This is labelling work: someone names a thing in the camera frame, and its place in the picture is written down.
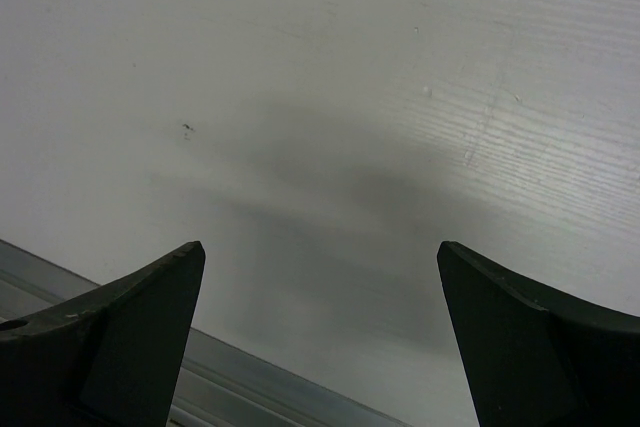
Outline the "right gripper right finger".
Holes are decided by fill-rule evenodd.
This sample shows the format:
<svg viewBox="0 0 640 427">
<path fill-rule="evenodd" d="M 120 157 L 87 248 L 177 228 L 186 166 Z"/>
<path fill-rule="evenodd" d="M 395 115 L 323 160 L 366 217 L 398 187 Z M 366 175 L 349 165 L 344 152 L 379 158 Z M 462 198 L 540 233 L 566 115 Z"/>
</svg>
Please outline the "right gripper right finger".
<svg viewBox="0 0 640 427">
<path fill-rule="evenodd" d="M 639 320 L 453 241 L 437 264 L 482 426 L 636 426 Z"/>
</svg>

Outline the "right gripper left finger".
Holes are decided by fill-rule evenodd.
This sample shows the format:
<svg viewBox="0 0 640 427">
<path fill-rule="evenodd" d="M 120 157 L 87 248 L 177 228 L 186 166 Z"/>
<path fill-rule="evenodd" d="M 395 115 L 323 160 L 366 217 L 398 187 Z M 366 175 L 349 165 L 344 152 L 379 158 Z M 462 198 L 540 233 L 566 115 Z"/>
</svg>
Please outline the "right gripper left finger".
<svg viewBox="0 0 640 427">
<path fill-rule="evenodd" d="M 1 325 L 4 426 L 166 424 L 205 266 L 198 241 Z"/>
</svg>

